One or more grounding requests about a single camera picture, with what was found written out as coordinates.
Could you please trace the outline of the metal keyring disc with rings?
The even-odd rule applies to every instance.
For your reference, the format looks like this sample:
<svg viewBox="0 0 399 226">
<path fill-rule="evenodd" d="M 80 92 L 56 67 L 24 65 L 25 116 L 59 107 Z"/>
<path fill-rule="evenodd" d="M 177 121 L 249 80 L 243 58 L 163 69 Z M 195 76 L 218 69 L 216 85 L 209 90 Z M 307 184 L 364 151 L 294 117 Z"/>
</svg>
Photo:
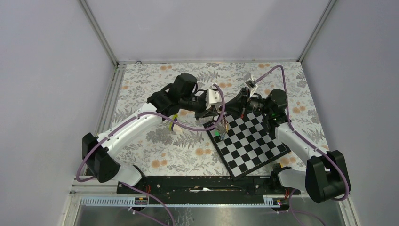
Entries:
<svg viewBox="0 0 399 226">
<path fill-rule="evenodd" d="M 216 130 L 218 130 L 220 132 L 220 134 L 225 134 L 225 138 L 227 137 L 227 133 L 228 133 L 228 130 L 229 130 L 229 125 L 228 125 L 228 121 L 227 121 L 225 115 L 222 117 L 220 123 L 217 125 L 215 131 Z"/>
</svg>

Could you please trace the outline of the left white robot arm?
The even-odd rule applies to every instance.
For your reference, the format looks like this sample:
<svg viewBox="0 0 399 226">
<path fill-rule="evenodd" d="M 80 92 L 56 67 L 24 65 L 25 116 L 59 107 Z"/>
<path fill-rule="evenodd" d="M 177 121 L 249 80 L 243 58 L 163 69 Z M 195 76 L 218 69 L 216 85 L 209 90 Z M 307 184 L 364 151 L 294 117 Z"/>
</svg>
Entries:
<svg viewBox="0 0 399 226">
<path fill-rule="evenodd" d="M 169 121 L 172 124 L 190 131 L 207 131 L 220 123 L 224 110 L 225 99 L 219 85 L 214 83 L 212 89 L 201 90 L 198 96 L 197 78 L 189 73 L 181 73 L 173 83 L 154 92 L 140 109 L 115 127 L 96 136 L 86 134 L 82 139 L 83 162 L 78 168 L 76 180 L 80 178 L 84 165 L 93 173 L 92 179 L 99 183 L 116 180 L 128 184 L 132 192 L 139 194 L 145 190 L 146 181 L 137 168 L 122 167 L 116 161 L 119 152 L 136 136 L 148 131 L 151 127 Z M 173 120 L 172 116 L 181 109 L 194 112 L 196 118 L 205 117 L 207 113 L 217 115 L 217 121 L 208 128 L 191 128 Z"/>
</svg>

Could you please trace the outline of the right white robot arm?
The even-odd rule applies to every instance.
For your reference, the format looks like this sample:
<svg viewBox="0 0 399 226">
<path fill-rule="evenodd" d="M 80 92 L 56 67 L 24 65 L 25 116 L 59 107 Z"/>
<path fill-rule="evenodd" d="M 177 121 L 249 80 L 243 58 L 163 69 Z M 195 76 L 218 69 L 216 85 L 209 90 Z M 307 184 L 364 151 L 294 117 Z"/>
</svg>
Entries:
<svg viewBox="0 0 399 226">
<path fill-rule="evenodd" d="M 306 164 L 301 172 L 290 167 L 281 168 L 270 180 L 270 188 L 281 194 L 290 188 L 305 191 L 310 198 L 321 203 L 326 200 L 343 201 L 351 191 L 350 179 L 344 155 L 316 147 L 300 131 L 296 130 L 289 118 L 288 99 L 285 91 L 272 90 L 266 98 L 251 97 L 248 88 L 242 88 L 233 99 L 224 103 L 225 112 L 244 117 L 249 113 L 263 115 L 263 128 Z"/>
</svg>

